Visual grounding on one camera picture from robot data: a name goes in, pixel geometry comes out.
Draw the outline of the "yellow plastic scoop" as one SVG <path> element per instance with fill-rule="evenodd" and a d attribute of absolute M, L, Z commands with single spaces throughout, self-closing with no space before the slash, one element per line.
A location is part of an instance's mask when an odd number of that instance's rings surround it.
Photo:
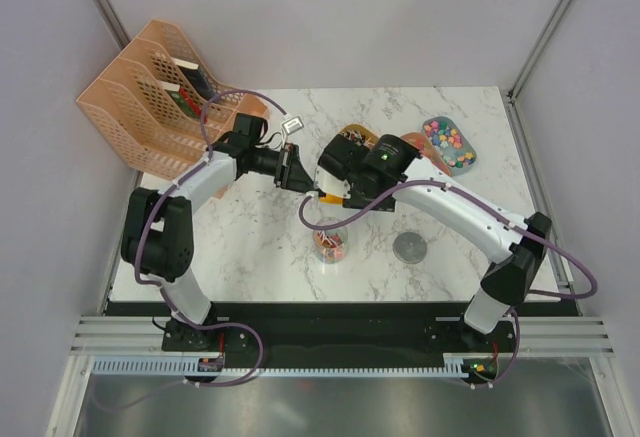
<path fill-rule="evenodd" d="M 330 204 L 330 205 L 339 205 L 339 206 L 342 206 L 343 202 L 344 202 L 344 198 L 343 197 L 339 197 L 339 196 L 335 196 L 335 195 L 331 195 L 331 194 L 326 194 L 326 195 L 320 197 L 319 200 L 322 203 L 326 203 L 326 204 Z"/>

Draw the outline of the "tan lollipop tray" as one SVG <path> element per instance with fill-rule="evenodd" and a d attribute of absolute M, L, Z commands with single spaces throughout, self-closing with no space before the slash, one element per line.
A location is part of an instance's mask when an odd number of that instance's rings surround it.
<path fill-rule="evenodd" d="M 374 147 L 379 140 L 376 134 L 360 124 L 349 124 L 342 128 L 339 134 L 368 149 Z"/>

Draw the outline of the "pink gummy tray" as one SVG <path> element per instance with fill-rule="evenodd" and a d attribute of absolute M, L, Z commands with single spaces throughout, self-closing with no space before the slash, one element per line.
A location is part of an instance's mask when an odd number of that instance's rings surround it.
<path fill-rule="evenodd" d="M 419 132 L 410 132 L 402 135 L 401 139 L 417 148 L 425 158 L 428 158 L 445 175 L 449 177 L 452 176 L 450 167 L 437 152 L 436 147 L 424 134 Z"/>

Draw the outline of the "grey metal jar lid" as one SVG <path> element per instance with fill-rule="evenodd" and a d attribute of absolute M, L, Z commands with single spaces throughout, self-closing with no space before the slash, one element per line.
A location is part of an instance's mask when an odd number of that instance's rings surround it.
<path fill-rule="evenodd" d="M 398 260 L 406 264 L 415 265 L 422 262 L 428 252 L 424 238 L 417 232 L 401 232 L 392 244 L 392 250 Z"/>

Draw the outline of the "light blue star candy tray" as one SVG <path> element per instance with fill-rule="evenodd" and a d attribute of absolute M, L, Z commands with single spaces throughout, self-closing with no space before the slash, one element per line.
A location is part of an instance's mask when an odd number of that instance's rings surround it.
<path fill-rule="evenodd" d="M 437 116 L 426 120 L 422 133 L 452 176 L 460 176 L 476 165 L 477 152 L 451 118 Z"/>

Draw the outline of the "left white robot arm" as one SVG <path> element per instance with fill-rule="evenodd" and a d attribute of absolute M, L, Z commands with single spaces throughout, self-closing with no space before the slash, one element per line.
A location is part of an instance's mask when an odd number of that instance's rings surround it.
<path fill-rule="evenodd" d="M 194 213 L 248 173 L 271 177 L 276 187 L 296 193 L 314 189 L 297 145 L 264 147 L 261 138 L 267 128 L 266 119 L 240 114 L 230 131 L 208 145 L 197 163 L 164 189 L 139 187 L 130 195 L 121 258 L 132 265 L 135 281 L 158 289 L 170 308 L 165 351 L 209 351 L 220 335 L 212 303 L 191 268 Z"/>

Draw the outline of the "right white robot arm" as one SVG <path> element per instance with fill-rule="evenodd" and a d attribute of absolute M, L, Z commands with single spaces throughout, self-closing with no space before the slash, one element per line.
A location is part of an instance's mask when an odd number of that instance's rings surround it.
<path fill-rule="evenodd" d="M 510 212 L 458 185 L 405 140 L 385 134 L 372 147 L 335 136 L 320 155 L 315 183 L 325 195 L 357 209 L 410 205 L 474 244 L 489 267 L 468 304 L 458 338 L 467 349 L 483 349 L 498 321 L 529 293 L 545 257 L 550 219 Z"/>

